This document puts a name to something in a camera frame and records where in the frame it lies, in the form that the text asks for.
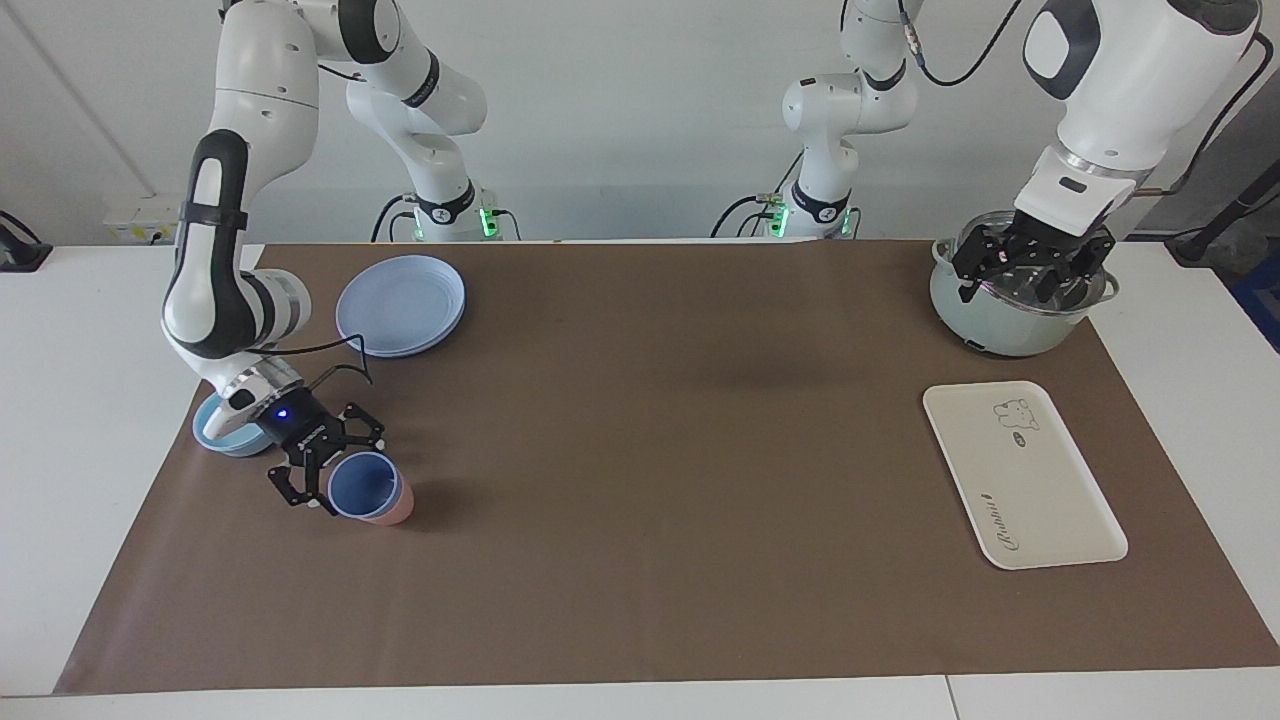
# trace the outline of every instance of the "white tray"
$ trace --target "white tray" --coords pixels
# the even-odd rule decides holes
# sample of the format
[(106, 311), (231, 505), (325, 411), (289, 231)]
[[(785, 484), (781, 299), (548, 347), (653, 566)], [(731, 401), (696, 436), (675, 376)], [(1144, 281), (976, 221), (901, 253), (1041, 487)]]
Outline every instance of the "white tray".
[(1044, 388), (943, 386), (924, 410), (978, 543), (1002, 570), (1115, 562), (1129, 553), (1093, 473)]

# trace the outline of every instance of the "pink cup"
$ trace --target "pink cup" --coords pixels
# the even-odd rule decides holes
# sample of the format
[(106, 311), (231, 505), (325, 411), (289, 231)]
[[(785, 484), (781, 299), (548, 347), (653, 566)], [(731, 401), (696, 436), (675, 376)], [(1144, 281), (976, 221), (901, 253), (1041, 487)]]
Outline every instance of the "pink cup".
[(398, 525), (413, 512), (413, 488), (380, 452), (344, 457), (329, 474), (329, 502), (344, 518)]

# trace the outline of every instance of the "cartoon print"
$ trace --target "cartoon print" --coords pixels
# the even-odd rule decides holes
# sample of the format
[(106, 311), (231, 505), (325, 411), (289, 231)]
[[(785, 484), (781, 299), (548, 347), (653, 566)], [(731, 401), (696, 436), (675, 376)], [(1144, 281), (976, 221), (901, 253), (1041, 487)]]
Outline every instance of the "cartoon print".
[(1032, 406), (1025, 400), (1010, 400), (996, 406), (996, 416), (1000, 424), (1009, 429), (1039, 430), (1039, 423), (1032, 414)]

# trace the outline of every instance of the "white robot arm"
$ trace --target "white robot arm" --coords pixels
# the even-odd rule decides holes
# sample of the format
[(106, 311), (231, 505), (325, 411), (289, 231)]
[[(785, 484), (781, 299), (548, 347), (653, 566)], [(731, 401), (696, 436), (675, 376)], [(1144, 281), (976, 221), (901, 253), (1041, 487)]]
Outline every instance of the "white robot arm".
[[(924, 0), (908, 0), (919, 13)], [(852, 197), (858, 151), (847, 137), (905, 128), (919, 94), (908, 76), (908, 44), (897, 0), (852, 0), (841, 26), (852, 73), (796, 82), (783, 100), (787, 127), (804, 141), (800, 178), (786, 195), (782, 233), (831, 237), (840, 232)]]
[[(447, 220), (433, 215), (445, 228), (440, 237), (483, 236), (480, 214), (467, 211), (476, 202), (474, 186), (443, 135), (477, 131), (486, 106), (475, 82), (417, 41), (396, 0), (224, 0), (223, 10), (214, 117), (192, 163), (164, 331), (221, 396), (205, 433), (218, 438), (256, 421), (292, 466), (307, 471), (300, 493), (288, 483), (288, 468), (273, 470), (282, 495), (332, 512), (319, 492), (320, 469), (349, 445), (380, 448), (383, 428), (353, 405), (329, 414), (273, 354), (310, 319), (311, 299), (283, 270), (241, 272), (247, 210), (266, 184), (311, 156), (317, 60), (332, 59), (361, 67), (367, 83), (352, 83), (361, 86), (352, 105), (401, 152), (420, 208), (456, 209)], [(348, 418), (369, 425), (370, 434), (348, 436)]]
[(1007, 232), (979, 228), (954, 264), (968, 302), (1012, 268), (1037, 293), (1101, 270), (1106, 218), (1128, 202), (1248, 50), (1258, 0), (1050, 0), (1027, 36), (1032, 77), (1066, 105), (1057, 142), (1014, 202)]

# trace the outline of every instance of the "white table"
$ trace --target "white table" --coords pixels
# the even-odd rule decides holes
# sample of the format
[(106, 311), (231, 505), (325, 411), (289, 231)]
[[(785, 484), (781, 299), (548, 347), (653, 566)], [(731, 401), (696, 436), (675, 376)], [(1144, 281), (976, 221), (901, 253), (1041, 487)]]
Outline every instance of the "white table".
[[(159, 328), (172, 259), (60, 249), (35, 275), (0, 275), (0, 717), (1280, 717), (1277, 669), (38, 697), (197, 386)], [(1108, 266), (1125, 292), (1094, 313), (1098, 332), (1280, 637), (1280, 355), (1211, 273), (1139, 245)]]

